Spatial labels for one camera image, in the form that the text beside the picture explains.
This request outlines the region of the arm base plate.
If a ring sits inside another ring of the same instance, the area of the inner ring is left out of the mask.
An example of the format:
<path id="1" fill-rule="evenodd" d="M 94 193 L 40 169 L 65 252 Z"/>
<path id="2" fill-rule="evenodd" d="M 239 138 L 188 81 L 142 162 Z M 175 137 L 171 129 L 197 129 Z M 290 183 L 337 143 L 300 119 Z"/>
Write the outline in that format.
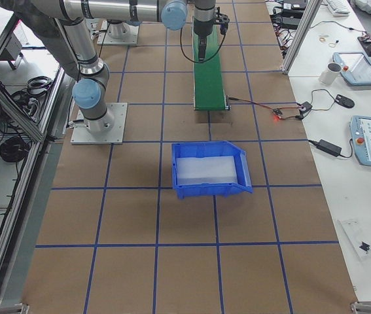
<path id="1" fill-rule="evenodd" d="M 100 144 L 122 144 L 126 115 L 128 111 L 127 103 L 107 103 L 106 115 L 99 120 L 84 119 L 80 110 L 77 113 L 71 143 L 74 145 L 100 145 Z"/>
<path id="2" fill-rule="evenodd" d="M 139 26 L 127 23 L 109 23 L 104 20 L 101 25 L 97 44 L 103 46 L 136 46 L 139 36 Z"/>

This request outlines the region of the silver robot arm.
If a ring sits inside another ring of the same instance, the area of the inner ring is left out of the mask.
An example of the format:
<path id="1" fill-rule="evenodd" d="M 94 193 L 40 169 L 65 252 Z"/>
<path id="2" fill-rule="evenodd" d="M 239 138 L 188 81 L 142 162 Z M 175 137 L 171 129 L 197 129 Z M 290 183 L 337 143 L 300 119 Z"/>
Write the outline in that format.
<path id="1" fill-rule="evenodd" d="M 34 1 L 34 6 L 58 19 L 76 61 L 80 79 L 72 90 L 86 129 L 103 133 L 115 126 L 115 116 L 105 103 L 109 68 L 98 56 L 86 20 L 103 18 L 120 23 L 160 22 L 167 29 L 181 29 L 188 16 L 186 1 Z"/>
<path id="2" fill-rule="evenodd" d="M 126 1 L 81 1 L 79 14 L 77 8 L 69 6 L 68 1 L 0 1 L 0 7 L 13 11 L 43 42 L 66 74 L 75 79 L 79 72 L 77 60 L 54 19 L 60 17 L 61 23 L 65 23 L 79 16 L 93 16 L 126 21 L 130 19 L 130 8 Z"/>

